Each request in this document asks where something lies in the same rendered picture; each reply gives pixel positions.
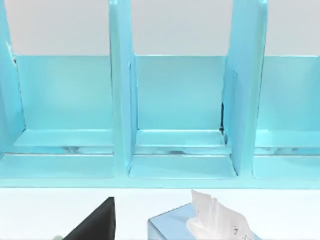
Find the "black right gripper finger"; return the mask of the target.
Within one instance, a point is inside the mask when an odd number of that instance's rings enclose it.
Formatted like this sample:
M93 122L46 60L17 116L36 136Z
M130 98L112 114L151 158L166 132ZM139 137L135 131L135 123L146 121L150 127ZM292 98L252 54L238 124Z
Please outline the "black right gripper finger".
M115 198L108 197L63 240L115 240Z

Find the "blue tissue box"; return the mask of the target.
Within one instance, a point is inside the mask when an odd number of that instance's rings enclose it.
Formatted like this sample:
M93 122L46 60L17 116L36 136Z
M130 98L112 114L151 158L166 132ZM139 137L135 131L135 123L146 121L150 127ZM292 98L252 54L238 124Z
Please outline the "blue tissue box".
M148 240L262 240L246 217L195 190L192 202L148 220Z

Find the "light blue rack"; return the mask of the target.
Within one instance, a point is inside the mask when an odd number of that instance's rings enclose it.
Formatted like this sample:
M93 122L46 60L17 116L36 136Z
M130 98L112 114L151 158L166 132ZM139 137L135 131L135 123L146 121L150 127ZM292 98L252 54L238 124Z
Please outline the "light blue rack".
M320 190L320 0L0 0L0 188Z

